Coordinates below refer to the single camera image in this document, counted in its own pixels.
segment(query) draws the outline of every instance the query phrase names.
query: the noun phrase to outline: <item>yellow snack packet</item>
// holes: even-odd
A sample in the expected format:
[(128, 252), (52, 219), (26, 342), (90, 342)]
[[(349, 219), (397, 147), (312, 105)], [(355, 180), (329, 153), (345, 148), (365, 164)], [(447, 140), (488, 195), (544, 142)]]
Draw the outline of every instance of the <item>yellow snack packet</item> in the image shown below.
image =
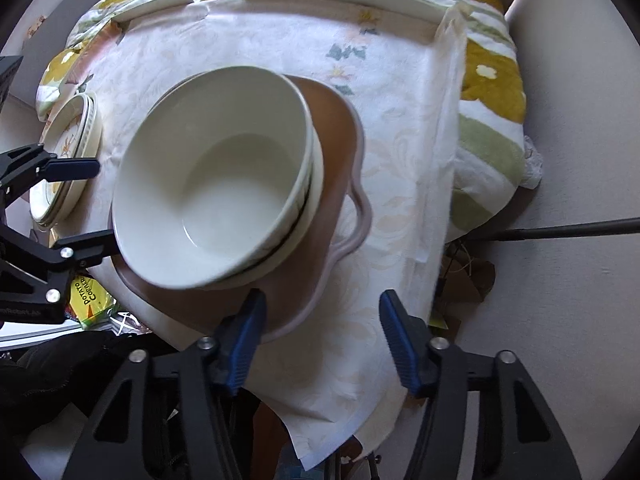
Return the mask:
[(115, 303), (115, 298), (96, 280), (76, 276), (71, 281), (69, 305), (83, 328), (101, 321)]

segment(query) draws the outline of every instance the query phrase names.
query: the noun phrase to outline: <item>pink tray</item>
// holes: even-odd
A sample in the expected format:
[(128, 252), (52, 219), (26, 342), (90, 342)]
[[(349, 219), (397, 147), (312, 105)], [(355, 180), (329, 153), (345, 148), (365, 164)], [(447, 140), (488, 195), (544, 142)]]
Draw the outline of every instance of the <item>pink tray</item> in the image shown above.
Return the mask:
[[(371, 206), (360, 184), (364, 134), (353, 106), (329, 86), (288, 76), (303, 93), (322, 145), (324, 185), (318, 211), (296, 249), (276, 269), (247, 285), (225, 290), (166, 290), (142, 280), (115, 256), (113, 265), (129, 289), (176, 321), (211, 332), (223, 317), (238, 311), (250, 288), (267, 297), (267, 323), (262, 342), (284, 336), (316, 307), (335, 264), (355, 251), (371, 228)], [(345, 195), (356, 208), (356, 226), (333, 241)]]

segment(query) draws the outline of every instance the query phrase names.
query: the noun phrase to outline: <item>blue rubber grip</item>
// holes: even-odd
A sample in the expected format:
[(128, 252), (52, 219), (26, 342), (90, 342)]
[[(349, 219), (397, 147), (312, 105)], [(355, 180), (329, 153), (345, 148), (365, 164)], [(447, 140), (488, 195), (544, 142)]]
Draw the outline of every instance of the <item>blue rubber grip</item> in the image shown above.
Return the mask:
[(260, 343), (264, 321), (267, 316), (267, 302), (264, 293), (256, 288), (249, 291), (240, 312), (236, 315), (229, 331), (235, 339), (228, 349), (228, 373), (224, 387), (234, 396), (244, 384), (255, 349)]
[(47, 182), (87, 180), (100, 173), (100, 162), (95, 158), (52, 158), (40, 170)]
[(400, 382), (416, 396), (422, 386), (418, 372), (426, 352), (427, 327), (423, 320), (407, 314), (394, 290), (380, 295), (380, 323)]

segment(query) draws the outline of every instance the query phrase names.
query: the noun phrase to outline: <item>black pole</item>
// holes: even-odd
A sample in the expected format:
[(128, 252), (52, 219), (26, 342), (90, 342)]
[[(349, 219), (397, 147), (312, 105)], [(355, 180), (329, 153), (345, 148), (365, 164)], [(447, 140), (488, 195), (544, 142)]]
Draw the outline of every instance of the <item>black pole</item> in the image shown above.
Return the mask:
[(540, 240), (544, 238), (576, 238), (592, 236), (629, 235), (640, 233), (640, 218), (625, 218), (607, 222), (540, 227), (535, 229), (509, 229), (490, 235), (469, 233), (465, 241), (508, 242), (513, 240)]

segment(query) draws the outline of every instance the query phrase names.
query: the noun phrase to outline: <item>metal bolt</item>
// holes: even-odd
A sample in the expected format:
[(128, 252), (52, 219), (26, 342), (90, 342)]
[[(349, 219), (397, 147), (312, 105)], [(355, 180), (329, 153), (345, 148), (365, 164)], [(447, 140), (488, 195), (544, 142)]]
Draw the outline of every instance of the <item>metal bolt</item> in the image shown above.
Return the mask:
[(74, 255), (74, 250), (71, 247), (63, 247), (60, 249), (60, 256), (63, 258), (71, 258)]
[(50, 288), (44, 297), (47, 298), (49, 303), (57, 303), (60, 301), (60, 291), (56, 288)]
[(129, 361), (132, 363), (141, 363), (146, 359), (146, 351), (139, 348), (138, 350), (134, 350), (129, 354)]
[(430, 343), (436, 350), (446, 350), (449, 348), (449, 341), (443, 337), (434, 337)]
[(516, 354), (514, 354), (512, 351), (510, 350), (503, 350), (502, 352), (500, 352), (498, 354), (498, 357), (500, 358), (500, 361), (502, 361), (505, 364), (512, 364), (514, 362), (516, 362), (518, 360), (518, 358), (516, 357)]
[(206, 335), (198, 339), (198, 348), (200, 350), (211, 350), (216, 345), (215, 339)]

